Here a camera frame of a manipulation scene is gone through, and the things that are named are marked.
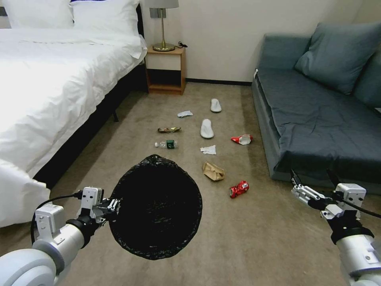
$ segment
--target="plastic bottle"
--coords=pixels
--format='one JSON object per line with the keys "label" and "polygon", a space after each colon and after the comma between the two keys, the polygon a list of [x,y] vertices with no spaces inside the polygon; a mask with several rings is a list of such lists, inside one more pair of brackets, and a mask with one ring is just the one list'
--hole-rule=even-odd
{"label": "plastic bottle", "polygon": [[155,143],[155,147],[160,147],[160,148],[168,148],[168,149],[175,149],[177,148],[177,141],[176,140],[167,140],[167,141],[162,141],[160,143]]}

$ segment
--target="carpet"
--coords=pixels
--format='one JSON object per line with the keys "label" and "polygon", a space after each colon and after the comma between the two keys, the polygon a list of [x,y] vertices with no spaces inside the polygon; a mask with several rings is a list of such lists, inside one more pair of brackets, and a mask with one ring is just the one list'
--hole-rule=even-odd
{"label": "carpet", "polygon": [[[210,111],[212,98],[219,99],[221,113]],[[194,115],[178,118],[184,110]],[[133,92],[117,113],[120,122],[108,120],[51,196],[85,186],[102,187],[109,196],[129,168],[157,153],[175,161],[198,184],[203,198],[200,227],[179,254],[149,261],[123,250],[106,225],[79,252],[61,285],[345,285],[328,224],[318,211],[295,199],[290,183],[269,178],[250,87],[188,83],[183,96]],[[200,136],[205,118],[212,121],[212,139]],[[182,130],[157,132],[172,126]],[[230,140],[245,133],[254,137],[247,146]],[[154,147],[167,139],[176,139],[179,147]],[[211,145],[216,145],[217,155],[200,152]],[[203,175],[206,160],[225,170],[223,181]],[[241,180],[250,189],[231,199],[229,187]],[[76,216],[78,200],[56,203],[65,207],[67,218]],[[381,197],[368,195],[363,206],[381,212]],[[365,214],[362,218],[365,227],[381,235],[379,220]],[[0,255],[28,246],[29,224],[0,229]]]}

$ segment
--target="white bedsheet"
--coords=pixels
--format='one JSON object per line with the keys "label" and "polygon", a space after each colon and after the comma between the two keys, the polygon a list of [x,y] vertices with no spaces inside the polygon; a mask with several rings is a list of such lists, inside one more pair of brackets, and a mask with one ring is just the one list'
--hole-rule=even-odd
{"label": "white bedsheet", "polygon": [[0,29],[0,227],[30,221],[50,193],[31,178],[145,54],[134,36]]}

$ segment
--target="wooden nightstand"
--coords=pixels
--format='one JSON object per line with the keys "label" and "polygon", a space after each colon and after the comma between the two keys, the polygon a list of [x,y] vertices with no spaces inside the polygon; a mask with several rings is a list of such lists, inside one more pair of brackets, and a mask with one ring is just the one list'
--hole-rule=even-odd
{"label": "wooden nightstand", "polygon": [[185,89],[185,48],[158,52],[148,48],[146,56],[149,93],[183,95]]}

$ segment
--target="gray sofa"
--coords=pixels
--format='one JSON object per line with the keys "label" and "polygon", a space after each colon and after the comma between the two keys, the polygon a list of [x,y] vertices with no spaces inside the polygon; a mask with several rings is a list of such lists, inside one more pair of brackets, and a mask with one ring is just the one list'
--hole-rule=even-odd
{"label": "gray sofa", "polygon": [[294,70],[309,43],[294,35],[264,37],[252,91],[270,177],[289,181],[293,168],[305,184],[332,187],[330,168],[342,181],[381,194],[381,114],[363,103],[375,96],[366,86],[381,80],[381,52],[348,96]]}

